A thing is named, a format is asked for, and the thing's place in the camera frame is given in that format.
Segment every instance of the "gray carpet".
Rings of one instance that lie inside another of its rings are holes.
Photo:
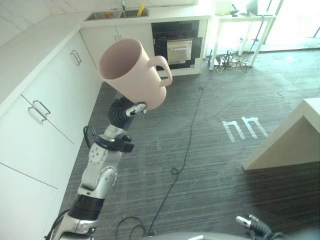
[[[104,203],[98,240],[114,240],[123,216],[141,218],[148,228],[174,180],[172,167],[183,164],[190,126],[203,86],[184,171],[154,223],[158,234],[175,231],[220,232],[246,236],[235,222],[251,213],[274,231],[293,233],[320,224],[320,164],[252,170],[241,162],[265,139],[253,127],[254,139],[241,117],[258,117],[271,134],[305,98],[320,97],[320,51],[261,53],[253,68],[208,70],[200,75],[176,76],[167,88],[163,105],[133,121],[129,135],[135,147],[124,155],[114,189]],[[89,124],[98,133],[108,125],[108,107],[115,91],[103,84]],[[237,121],[246,139],[235,129],[231,142],[222,121]],[[70,177],[61,210],[70,207],[86,167],[88,149],[83,142]],[[119,229],[128,239],[136,221]],[[133,239],[138,239],[137,229]]]

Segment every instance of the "faucet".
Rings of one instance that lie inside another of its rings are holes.
[[[126,17],[126,3],[125,1],[123,0],[122,1],[122,12],[123,12],[123,16]]]

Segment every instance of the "oven handle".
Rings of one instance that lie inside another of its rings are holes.
[[[172,84],[172,73],[167,60],[163,56],[153,56],[148,62],[149,67],[160,66],[163,67],[167,78],[161,79],[160,87],[166,87]]]
[[[181,51],[181,50],[186,50],[186,49],[187,49],[187,47],[176,47],[176,48],[172,47],[171,48],[172,51]]]

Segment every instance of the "pink mug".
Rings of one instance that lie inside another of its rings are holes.
[[[163,67],[168,77],[161,79],[155,66]],[[163,56],[149,58],[141,42],[132,38],[117,41],[102,54],[98,73],[131,102],[144,102],[147,110],[164,102],[166,86],[172,83],[167,60]]]

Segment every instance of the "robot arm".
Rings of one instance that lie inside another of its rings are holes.
[[[123,96],[112,103],[110,125],[93,139],[72,207],[64,214],[53,240],[93,240],[91,234],[98,226],[105,198],[116,181],[118,163],[122,154],[130,153],[134,147],[125,129],[135,115],[146,113],[146,108],[146,104],[134,105]]]

